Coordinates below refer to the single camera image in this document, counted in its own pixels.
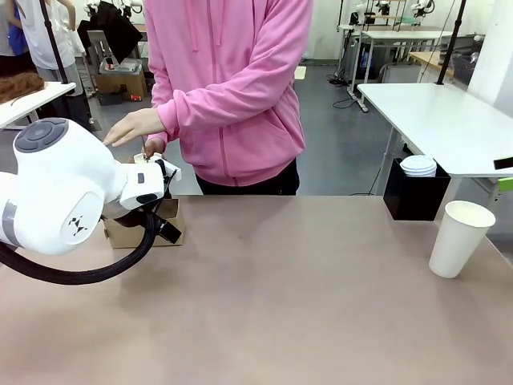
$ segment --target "person's hand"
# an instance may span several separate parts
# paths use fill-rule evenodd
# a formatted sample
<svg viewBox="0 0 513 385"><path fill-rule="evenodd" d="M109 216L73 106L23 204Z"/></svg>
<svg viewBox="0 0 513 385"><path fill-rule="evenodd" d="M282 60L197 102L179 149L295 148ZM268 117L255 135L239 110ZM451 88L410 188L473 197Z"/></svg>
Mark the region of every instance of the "person's hand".
<svg viewBox="0 0 513 385"><path fill-rule="evenodd" d="M148 158L151 158L155 155L156 152L163 155L164 154L164 141L160 138L152 138L148 139L144 144L143 152L146 154Z"/></svg>
<svg viewBox="0 0 513 385"><path fill-rule="evenodd" d="M103 144L118 147L121 144L135 139L137 136L158 134L165 131L156 108L144 108L131 112L118 123L107 134Z"/></svg>

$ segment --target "blue garment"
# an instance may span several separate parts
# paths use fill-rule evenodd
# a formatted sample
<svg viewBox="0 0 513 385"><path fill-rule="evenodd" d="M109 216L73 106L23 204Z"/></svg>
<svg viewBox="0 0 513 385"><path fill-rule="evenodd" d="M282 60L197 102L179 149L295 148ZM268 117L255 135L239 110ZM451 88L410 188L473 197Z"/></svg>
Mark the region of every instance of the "blue garment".
<svg viewBox="0 0 513 385"><path fill-rule="evenodd" d="M19 20L19 10L17 7L14 8L14 16ZM11 25L9 28L9 39L10 48L13 50L16 56L23 54L26 51L26 39L23 34L23 30L20 30L16 26Z"/></svg>

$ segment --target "hoodie sleeve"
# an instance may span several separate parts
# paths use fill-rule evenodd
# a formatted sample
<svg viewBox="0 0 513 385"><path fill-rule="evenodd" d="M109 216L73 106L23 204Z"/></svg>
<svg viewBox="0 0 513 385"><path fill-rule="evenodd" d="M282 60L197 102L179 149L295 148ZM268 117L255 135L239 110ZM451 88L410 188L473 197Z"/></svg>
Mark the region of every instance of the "hoodie sleeve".
<svg viewBox="0 0 513 385"><path fill-rule="evenodd" d="M150 10L145 7L144 18L147 29L147 40L148 40L148 66L150 71L155 77L155 85L151 90L151 105L157 108L163 105L173 98L173 89L169 82L168 70L162 57L162 51L160 50L159 40L155 33L155 25L151 17ZM164 146L167 146L169 142L175 140L178 137L177 127L166 128L166 131L149 135L148 139L160 138L164 142Z"/></svg>
<svg viewBox="0 0 513 385"><path fill-rule="evenodd" d="M249 65L224 83L175 90L157 107L166 129L234 124L275 106L305 51L312 9L313 0L267 0Z"/></svg>

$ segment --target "cardboard box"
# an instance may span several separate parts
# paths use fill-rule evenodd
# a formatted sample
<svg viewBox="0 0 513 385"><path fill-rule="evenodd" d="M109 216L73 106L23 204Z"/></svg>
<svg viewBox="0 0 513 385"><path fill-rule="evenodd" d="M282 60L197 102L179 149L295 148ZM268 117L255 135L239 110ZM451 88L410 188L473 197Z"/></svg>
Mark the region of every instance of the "cardboard box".
<svg viewBox="0 0 513 385"><path fill-rule="evenodd" d="M124 90L122 97L130 100L130 95L138 95L141 98L147 96L146 80L144 73L139 72L138 75L102 75L95 76L98 92L103 94L111 94Z"/></svg>
<svg viewBox="0 0 513 385"><path fill-rule="evenodd" d="M160 236L157 236L153 246L180 246L184 244L185 221L180 210L180 201L178 199L166 199L162 202L158 214L174 225L182 232L179 240L173 244ZM105 237L111 243L112 249L134 249L143 239L144 229L142 226L123 227L114 220L103 222L105 226Z"/></svg>

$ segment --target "hoodie zipper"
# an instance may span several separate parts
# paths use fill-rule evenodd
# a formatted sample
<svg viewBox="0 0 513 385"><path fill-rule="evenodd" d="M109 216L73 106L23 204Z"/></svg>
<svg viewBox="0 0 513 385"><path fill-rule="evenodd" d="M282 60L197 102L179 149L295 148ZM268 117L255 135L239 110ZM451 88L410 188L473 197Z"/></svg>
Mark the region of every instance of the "hoodie zipper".
<svg viewBox="0 0 513 385"><path fill-rule="evenodd" d="M212 79L214 83L217 83L217 60L216 60L216 42L214 40L214 25L212 21L212 4L211 0L207 1L207 14L208 14L208 31L210 32L210 53L212 56ZM228 174L228 164L226 162L226 151L224 150L224 128L219 127L219 141L221 150L221 159L223 160L223 171L226 177L230 177ZM235 178L233 178L235 186L238 185Z"/></svg>

